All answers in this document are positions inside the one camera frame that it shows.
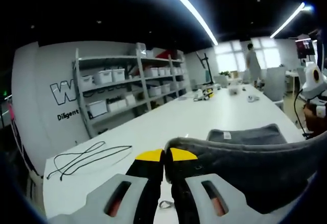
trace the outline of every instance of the cable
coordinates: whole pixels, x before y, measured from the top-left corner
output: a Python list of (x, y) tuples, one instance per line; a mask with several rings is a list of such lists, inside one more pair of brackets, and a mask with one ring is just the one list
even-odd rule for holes
[(300, 91), (296, 94), (296, 97), (295, 97), (295, 99), (294, 99), (294, 112), (295, 112), (295, 115), (296, 115), (296, 117), (297, 117), (297, 121), (299, 122), (299, 124), (300, 124), (300, 126), (301, 126), (301, 128), (302, 128), (302, 130), (303, 130), (303, 135), (305, 136), (305, 138), (307, 139), (308, 137), (307, 137), (307, 134), (306, 134), (306, 132), (305, 132), (305, 130), (304, 130), (304, 128), (303, 128), (303, 126), (302, 126), (302, 124), (301, 124), (301, 121), (300, 121), (300, 119), (299, 119), (299, 117), (298, 117), (298, 115), (297, 115), (297, 112), (296, 112), (296, 108), (295, 108), (295, 103), (296, 103), (296, 99), (297, 99), (297, 97), (300, 95), (300, 93), (303, 91), (303, 89), (300, 89)]
[[(92, 147), (96, 146), (97, 144), (101, 144), (100, 146), (90, 150)], [(73, 163), (75, 160), (77, 160), (78, 158), (80, 158), (81, 156), (83, 156), (84, 154), (87, 154), (87, 153), (91, 153), (93, 152), (94, 150), (97, 150), (98, 148), (102, 147), (103, 145), (105, 145), (106, 143), (104, 141), (99, 141), (95, 144), (93, 144), (92, 146), (90, 146), (87, 150), (85, 150), (84, 152), (82, 153), (68, 153), (68, 154), (58, 154), (57, 156), (55, 156), (55, 158), (53, 159), (53, 163), (56, 167), (56, 170), (54, 170), (53, 172), (49, 173), (48, 176), (46, 177), (48, 180), (50, 179), (50, 176), (53, 174), (53, 173), (56, 173), (56, 172), (61, 172), (62, 169), (64, 169), (66, 166), (68, 166), (69, 164)], [(73, 160), (69, 161), (66, 165), (64, 165), (63, 167), (61, 167), (60, 169), (58, 169), (58, 166), (56, 164), (56, 159), (60, 156), (64, 156), (64, 155), (79, 155), (77, 156), (76, 158), (74, 158)]]
[[(106, 156), (104, 156), (104, 157), (102, 157), (102, 158), (94, 159), (94, 160), (92, 160), (92, 161), (90, 161), (90, 162), (88, 162), (88, 163), (86, 163), (86, 164), (83, 164), (83, 165), (81, 165), (81, 166), (78, 166), (78, 167), (77, 167), (75, 170), (73, 170), (71, 173), (66, 173), (67, 170), (69, 170), (70, 168), (72, 168), (72, 167), (73, 167), (74, 165), (76, 165), (77, 163), (83, 161), (84, 159), (87, 159), (87, 158), (89, 158), (89, 157), (92, 157), (92, 156), (94, 156), (94, 155), (96, 155), (96, 154), (99, 154), (99, 153), (102, 153), (102, 152), (105, 152), (105, 151), (108, 151), (108, 150), (112, 150), (112, 149), (116, 149), (116, 148), (122, 148), (122, 147), (125, 147), (125, 148), (122, 149), (122, 150), (120, 150), (120, 151), (114, 152), (114, 153), (112, 153), (112, 154), (106, 155)], [(102, 151), (100, 151), (100, 152), (97, 152), (97, 153), (95, 153), (95, 154), (92, 154), (92, 155), (90, 155), (90, 156), (87, 156), (87, 157), (85, 157), (85, 158), (83, 158), (83, 159), (81, 159), (81, 160), (75, 162), (75, 163), (72, 164), (70, 167), (68, 167), (68, 168), (67, 168), (63, 173), (61, 173), (60, 180), (62, 181), (62, 177), (63, 177), (64, 175), (65, 175), (65, 176), (70, 176), (70, 175), (72, 175), (72, 174), (75, 173), (79, 168), (82, 168), (82, 167), (84, 167), (84, 166), (86, 166), (86, 165), (88, 165), (88, 164), (91, 164), (91, 163), (96, 162), (96, 161), (98, 161), (98, 160), (101, 160), (101, 159), (107, 158), (107, 157), (109, 157), (109, 156), (115, 155), (115, 154), (117, 154), (117, 153), (120, 153), (120, 152), (125, 151), (125, 150), (130, 149), (130, 148), (132, 148), (132, 146), (114, 146), (114, 147), (111, 147), (111, 148), (108, 148), (108, 149), (104, 149), (104, 150), (102, 150)]]

